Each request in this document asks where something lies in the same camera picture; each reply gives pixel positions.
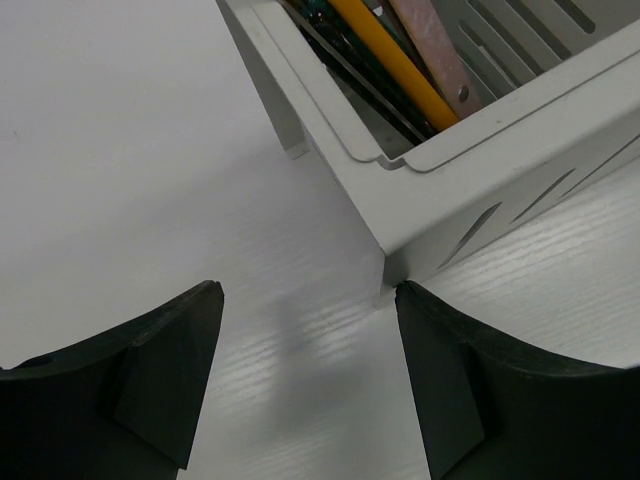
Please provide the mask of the orange handled knife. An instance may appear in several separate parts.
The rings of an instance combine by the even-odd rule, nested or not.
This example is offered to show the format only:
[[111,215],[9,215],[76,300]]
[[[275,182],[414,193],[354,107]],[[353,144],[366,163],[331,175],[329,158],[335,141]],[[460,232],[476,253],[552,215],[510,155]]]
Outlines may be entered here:
[[432,127],[442,131],[459,122],[453,110],[421,74],[363,1],[331,0],[330,4],[375,55]]

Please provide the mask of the pink handled steel knife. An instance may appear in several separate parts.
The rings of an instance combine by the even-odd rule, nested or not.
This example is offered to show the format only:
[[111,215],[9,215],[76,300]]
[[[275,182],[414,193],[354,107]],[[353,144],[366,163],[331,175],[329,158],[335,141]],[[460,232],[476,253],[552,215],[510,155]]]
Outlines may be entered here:
[[408,44],[410,58],[453,112],[465,119],[483,107],[432,1],[391,0],[385,12]]

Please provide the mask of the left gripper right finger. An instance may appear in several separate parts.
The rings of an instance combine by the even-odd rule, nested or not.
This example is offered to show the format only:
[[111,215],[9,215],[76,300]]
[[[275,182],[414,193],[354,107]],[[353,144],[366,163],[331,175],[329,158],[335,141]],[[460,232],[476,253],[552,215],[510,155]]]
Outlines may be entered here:
[[407,281],[395,307],[434,479],[635,479],[639,371],[519,340]]

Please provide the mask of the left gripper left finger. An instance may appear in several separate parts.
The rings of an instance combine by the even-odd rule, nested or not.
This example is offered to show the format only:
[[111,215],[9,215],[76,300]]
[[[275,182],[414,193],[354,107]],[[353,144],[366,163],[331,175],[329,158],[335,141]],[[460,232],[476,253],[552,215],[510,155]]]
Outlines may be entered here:
[[1,373],[5,479],[174,479],[189,462],[221,329],[204,281]]

